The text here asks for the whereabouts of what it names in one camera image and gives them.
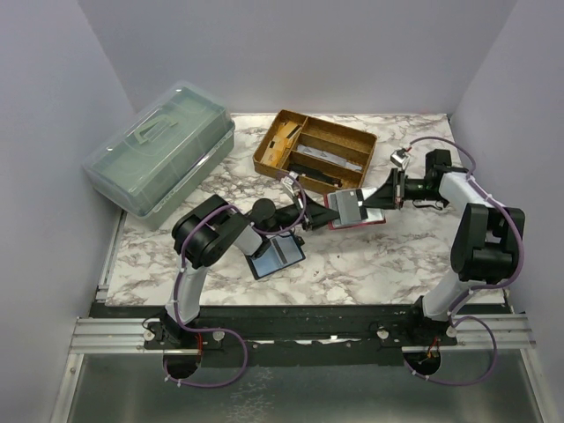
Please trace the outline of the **black VIP credit card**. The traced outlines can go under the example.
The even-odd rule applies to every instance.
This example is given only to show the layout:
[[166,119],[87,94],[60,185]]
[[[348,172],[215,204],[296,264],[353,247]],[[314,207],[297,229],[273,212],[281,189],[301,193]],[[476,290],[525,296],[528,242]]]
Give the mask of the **black VIP credit card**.
[[337,226],[359,224],[368,219],[367,209],[362,206],[364,199],[361,189],[343,189],[327,196],[328,207],[338,211],[340,219],[333,221]]

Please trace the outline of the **black leather card holder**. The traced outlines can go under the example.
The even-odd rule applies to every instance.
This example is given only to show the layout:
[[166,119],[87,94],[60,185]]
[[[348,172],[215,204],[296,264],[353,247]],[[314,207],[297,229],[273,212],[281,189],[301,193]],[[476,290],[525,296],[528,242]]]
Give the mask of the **black leather card holder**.
[[303,240],[294,234],[281,234],[270,238],[268,248],[259,257],[247,256],[246,260],[255,280],[265,278],[303,261]]

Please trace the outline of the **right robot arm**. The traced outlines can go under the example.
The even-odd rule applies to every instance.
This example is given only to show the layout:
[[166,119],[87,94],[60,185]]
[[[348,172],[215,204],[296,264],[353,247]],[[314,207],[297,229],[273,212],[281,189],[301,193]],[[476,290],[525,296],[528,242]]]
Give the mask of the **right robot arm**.
[[523,267],[524,211],[490,197],[468,169],[453,165],[448,150],[429,152],[425,165],[421,179],[393,168],[385,183],[362,201],[367,209],[381,210],[399,210],[406,201],[435,201],[461,213],[448,273],[409,310],[405,328],[412,338],[444,334],[450,318],[475,293],[501,287]]

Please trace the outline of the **red leather card holder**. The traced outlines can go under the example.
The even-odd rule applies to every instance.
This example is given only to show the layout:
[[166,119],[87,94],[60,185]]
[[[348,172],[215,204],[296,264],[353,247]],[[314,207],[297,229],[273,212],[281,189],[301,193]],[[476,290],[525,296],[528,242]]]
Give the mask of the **red leather card holder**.
[[376,192],[376,188],[341,189],[326,194],[324,204],[338,213],[338,217],[329,222],[331,230],[384,224],[384,211],[367,208],[363,201]]

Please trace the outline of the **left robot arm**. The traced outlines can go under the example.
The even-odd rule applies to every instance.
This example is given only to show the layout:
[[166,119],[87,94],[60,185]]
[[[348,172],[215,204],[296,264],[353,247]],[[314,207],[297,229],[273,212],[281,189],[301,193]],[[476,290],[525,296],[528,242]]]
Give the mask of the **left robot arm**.
[[314,230],[338,219],[339,213],[296,195],[291,205],[278,208],[261,198],[247,213],[213,195],[175,224],[172,237],[178,273],[169,303],[162,312],[163,330],[179,337],[182,327],[200,314],[200,297],[209,269],[235,246],[258,280],[303,261],[304,241],[295,226]]

